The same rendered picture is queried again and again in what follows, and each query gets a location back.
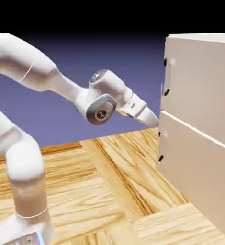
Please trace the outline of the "white painted cabinet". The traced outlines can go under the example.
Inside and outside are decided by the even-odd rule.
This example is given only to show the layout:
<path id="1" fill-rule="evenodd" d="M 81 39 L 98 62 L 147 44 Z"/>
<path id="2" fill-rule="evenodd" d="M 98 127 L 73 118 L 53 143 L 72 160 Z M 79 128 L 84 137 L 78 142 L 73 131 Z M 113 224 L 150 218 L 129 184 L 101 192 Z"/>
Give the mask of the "white painted cabinet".
<path id="1" fill-rule="evenodd" d="M 225 33 L 165 44 L 157 170 L 225 234 Z"/>

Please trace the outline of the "white cabinet door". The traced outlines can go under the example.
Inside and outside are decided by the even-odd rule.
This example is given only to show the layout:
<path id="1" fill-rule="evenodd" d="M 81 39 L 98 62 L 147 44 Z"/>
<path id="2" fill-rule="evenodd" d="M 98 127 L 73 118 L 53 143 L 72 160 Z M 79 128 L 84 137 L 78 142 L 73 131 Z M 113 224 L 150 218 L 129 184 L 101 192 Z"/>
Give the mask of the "white cabinet door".
<path id="1" fill-rule="evenodd" d="M 225 144 L 161 111 L 157 170 L 225 234 Z"/>
<path id="2" fill-rule="evenodd" d="M 170 91 L 161 110 L 225 144 L 225 33 L 171 34 Z"/>

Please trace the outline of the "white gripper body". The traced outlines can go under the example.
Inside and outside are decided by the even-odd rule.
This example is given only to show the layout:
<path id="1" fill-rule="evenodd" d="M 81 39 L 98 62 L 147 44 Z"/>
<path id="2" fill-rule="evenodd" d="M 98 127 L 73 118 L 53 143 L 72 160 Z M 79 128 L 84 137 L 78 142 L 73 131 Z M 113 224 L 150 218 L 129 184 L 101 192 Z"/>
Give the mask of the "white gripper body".
<path id="1" fill-rule="evenodd" d="M 159 118 L 146 106 L 136 119 L 149 128 L 156 128 L 159 124 Z"/>

